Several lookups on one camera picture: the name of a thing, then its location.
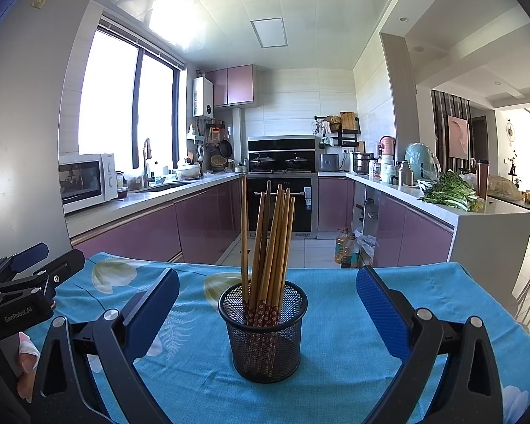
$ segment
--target window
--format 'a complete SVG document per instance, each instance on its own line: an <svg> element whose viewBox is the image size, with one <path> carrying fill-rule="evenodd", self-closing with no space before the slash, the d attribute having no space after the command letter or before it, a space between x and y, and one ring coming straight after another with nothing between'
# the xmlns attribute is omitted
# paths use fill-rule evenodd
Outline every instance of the window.
<svg viewBox="0 0 530 424"><path fill-rule="evenodd" d="M176 167L177 95L175 67L98 29L82 86L79 153L114 153L116 170L136 177L142 174L143 143L149 138L150 163Z"/></svg>

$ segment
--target window frame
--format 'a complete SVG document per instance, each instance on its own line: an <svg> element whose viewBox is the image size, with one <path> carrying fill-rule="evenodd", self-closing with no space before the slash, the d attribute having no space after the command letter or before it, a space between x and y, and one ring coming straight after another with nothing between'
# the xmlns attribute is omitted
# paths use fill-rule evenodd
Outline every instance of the window frame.
<svg viewBox="0 0 530 424"><path fill-rule="evenodd" d="M172 100L172 108L171 108L171 150L172 150L172 158L173 158L173 168L178 167L178 81L179 81L179 75L180 70L175 67L174 65L170 64L169 62L166 62L164 59L159 57L157 54L149 51L148 49L145 49L143 46L139 45L138 43L133 43L129 39L126 39L124 36L121 36L111 30L106 29L102 25L98 25L96 27L97 31L101 31L102 33L105 33L106 35L113 36L113 38L117 38L119 40L122 40L123 42L126 42L129 45L137 47L137 60L136 60L136 72L134 76L133 81L133 95L132 95L132 102L131 102L131 168L137 169L140 167L140 154L139 154L139 147L138 147L138 141L137 141L137 126L139 124L140 116L139 116L139 97L140 97L140 81L141 81L141 68L143 66L143 56L147 55L151 57L152 59L156 60L157 62L162 63L168 68L171 68L173 70L173 84L172 84L172 90L171 90L171 100Z"/></svg>

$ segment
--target wooden cutting board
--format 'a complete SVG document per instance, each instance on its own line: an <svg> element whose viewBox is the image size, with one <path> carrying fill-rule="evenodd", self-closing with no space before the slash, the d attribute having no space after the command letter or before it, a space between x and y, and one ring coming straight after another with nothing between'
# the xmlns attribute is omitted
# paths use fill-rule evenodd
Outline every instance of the wooden cutting board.
<svg viewBox="0 0 530 424"><path fill-rule="evenodd" d="M357 121L355 120L355 113L350 111L342 111L341 117L341 128L343 130L357 130Z"/></svg>

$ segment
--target microwave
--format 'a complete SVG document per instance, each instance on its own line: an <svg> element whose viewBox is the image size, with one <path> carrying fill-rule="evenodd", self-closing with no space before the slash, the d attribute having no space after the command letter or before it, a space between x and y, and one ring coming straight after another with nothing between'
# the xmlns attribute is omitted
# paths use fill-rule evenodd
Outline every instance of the microwave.
<svg viewBox="0 0 530 424"><path fill-rule="evenodd" d="M60 155L59 184L65 213L117 198L114 155Z"/></svg>

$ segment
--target mesh pen holder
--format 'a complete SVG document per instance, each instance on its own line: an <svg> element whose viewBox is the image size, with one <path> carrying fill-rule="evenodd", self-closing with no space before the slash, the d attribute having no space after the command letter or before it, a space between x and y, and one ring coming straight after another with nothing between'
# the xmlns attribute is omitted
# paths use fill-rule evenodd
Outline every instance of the mesh pen holder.
<svg viewBox="0 0 530 424"><path fill-rule="evenodd" d="M304 291L286 282L278 324L252 327L246 325L241 284L228 288L220 297L218 310L228 328L238 373L256 383L276 383L291 376L300 364L302 316L307 308Z"/></svg>

